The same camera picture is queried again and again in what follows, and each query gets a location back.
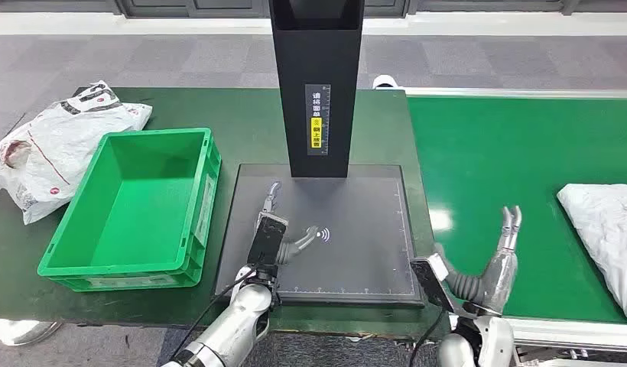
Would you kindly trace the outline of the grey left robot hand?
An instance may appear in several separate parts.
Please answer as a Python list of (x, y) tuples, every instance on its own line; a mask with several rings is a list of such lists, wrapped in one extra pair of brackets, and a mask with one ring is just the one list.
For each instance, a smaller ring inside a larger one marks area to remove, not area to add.
[[(276, 207), (276, 197), (279, 188), (281, 187), (281, 183), (279, 181), (275, 181), (268, 190), (268, 193), (265, 197), (265, 201), (263, 203), (262, 209), (258, 215), (256, 227), (258, 227), (259, 222), (266, 213), (273, 215)], [(314, 239), (317, 238), (317, 233), (319, 232), (318, 226), (310, 226), (306, 230), (305, 236), (300, 239), (292, 242), (282, 241), (279, 246), (278, 253), (276, 256), (276, 263), (279, 265), (285, 265), (290, 260), (292, 260), (295, 256), (300, 254)]]

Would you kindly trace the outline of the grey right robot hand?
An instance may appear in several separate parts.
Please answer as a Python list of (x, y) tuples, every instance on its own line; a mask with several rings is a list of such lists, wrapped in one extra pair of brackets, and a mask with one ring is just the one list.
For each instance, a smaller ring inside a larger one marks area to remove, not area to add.
[(518, 270), (515, 253), (522, 214), (519, 206), (502, 208), (502, 227), (497, 248), (483, 273), (479, 276), (464, 274), (456, 270), (445, 255), (440, 243), (434, 244), (447, 267), (445, 282), (450, 292), (458, 299), (502, 314), (509, 299), (512, 285)]

